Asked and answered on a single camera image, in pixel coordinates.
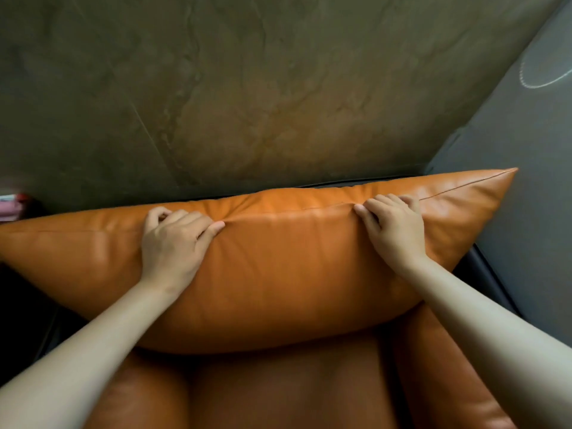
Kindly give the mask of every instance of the stitching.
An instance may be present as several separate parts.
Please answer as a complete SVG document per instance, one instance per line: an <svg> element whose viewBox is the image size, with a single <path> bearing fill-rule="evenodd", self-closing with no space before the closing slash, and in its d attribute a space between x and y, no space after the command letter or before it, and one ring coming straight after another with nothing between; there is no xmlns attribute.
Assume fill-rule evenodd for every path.
<svg viewBox="0 0 572 429"><path fill-rule="evenodd" d="M492 176L486 177L484 179L479 179L477 181L472 181L472 182L468 182L466 184L460 185L460 186L456 186L454 188L450 188L448 190L445 191L441 191L440 193L437 194L433 194L430 195L428 197L423 197L420 198L419 201L423 201L423 200L427 200L430 198L434 198L437 197L438 195L441 194L445 194L448 193L450 191L454 191L456 189L459 188L463 188L469 185L473 185L473 184L478 184L479 182L484 182L484 181L488 181L490 179L496 178L498 176L502 176L508 172L511 172L512 169L509 170L505 170L504 172L501 173L497 173L494 174ZM243 205L244 202L246 202L246 200L242 201L239 206ZM328 205L328 206L317 206L315 208L304 208L304 209L292 209L292 210L281 210L279 212L265 212L265 213L261 213L261 214L257 214L257 215L269 215L269 214L286 214L286 213L290 213L290 212L304 212L307 210L315 210L315 209L327 209L327 208L333 208L335 206L340 206L340 205L353 205L353 203L344 203L344 202L340 202L340 203L334 203L333 205ZM249 218L249 217L253 217L255 215L241 215L235 218ZM31 232L30 230L15 230L15 231L7 231L5 234L14 234L14 233L130 233L130 232L139 232L141 231L140 229L119 229L119 230L34 230L33 232Z"/></svg>

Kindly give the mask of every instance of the wall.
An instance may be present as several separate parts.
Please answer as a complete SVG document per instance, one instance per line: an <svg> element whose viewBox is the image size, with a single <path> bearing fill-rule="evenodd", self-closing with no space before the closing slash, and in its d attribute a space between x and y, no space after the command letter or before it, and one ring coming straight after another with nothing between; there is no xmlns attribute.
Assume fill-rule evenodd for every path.
<svg viewBox="0 0 572 429"><path fill-rule="evenodd" d="M572 346L572 4L542 30L430 172L519 167L478 246L524 317Z"/></svg>
<svg viewBox="0 0 572 429"><path fill-rule="evenodd" d="M0 0L0 187L52 211L416 172L559 0Z"/></svg>

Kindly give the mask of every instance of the hand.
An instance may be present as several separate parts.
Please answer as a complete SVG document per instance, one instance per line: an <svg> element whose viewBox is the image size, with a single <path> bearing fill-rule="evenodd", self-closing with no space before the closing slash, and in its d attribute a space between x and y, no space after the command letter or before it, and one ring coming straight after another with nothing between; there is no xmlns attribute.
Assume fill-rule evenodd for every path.
<svg viewBox="0 0 572 429"><path fill-rule="evenodd" d="M427 259L419 200L408 195L376 195L354 209L366 224L376 252L397 274Z"/></svg>
<svg viewBox="0 0 572 429"><path fill-rule="evenodd" d="M141 282L178 297L195 277L206 249L223 227L223 221L213 223L199 212L151 209L141 242Z"/></svg>

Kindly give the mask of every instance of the orange leather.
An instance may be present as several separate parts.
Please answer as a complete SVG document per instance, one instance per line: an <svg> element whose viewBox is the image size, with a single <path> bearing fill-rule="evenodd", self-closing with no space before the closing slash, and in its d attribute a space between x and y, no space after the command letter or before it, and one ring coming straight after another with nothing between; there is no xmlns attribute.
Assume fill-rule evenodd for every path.
<svg viewBox="0 0 572 429"><path fill-rule="evenodd" d="M375 194L416 195L427 252L452 269L497 209L515 171L167 203L227 226L193 284L140 344L172 353L243 351L389 321L419 297L380 261L352 205ZM138 281L141 224L152 207L11 223L0 227L0 256L56 301L90 319Z"/></svg>
<svg viewBox="0 0 572 429"><path fill-rule="evenodd" d="M392 342L417 429L515 429L425 303L398 319Z"/></svg>
<svg viewBox="0 0 572 429"><path fill-rule="evenodd" d="M397 429L383 345L364 332L177 363L135 351L85 428Z"/></svg>

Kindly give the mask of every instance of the forearm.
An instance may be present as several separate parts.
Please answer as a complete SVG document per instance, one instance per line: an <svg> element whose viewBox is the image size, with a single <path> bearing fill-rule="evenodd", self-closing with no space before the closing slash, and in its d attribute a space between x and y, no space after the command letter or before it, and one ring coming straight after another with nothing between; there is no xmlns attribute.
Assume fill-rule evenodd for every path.
<svg viewBox="0 0 572 429"><path fill-rule="evenodd" d="M174 296L138 284L0 389L3 428L81 427L106 383Z"/></svg>
<svg viewBox="0 0 572 429"><path fill-rule="evenodd" d="M520 429L572 421L572 349L426 259L409 281Z"/></svg>

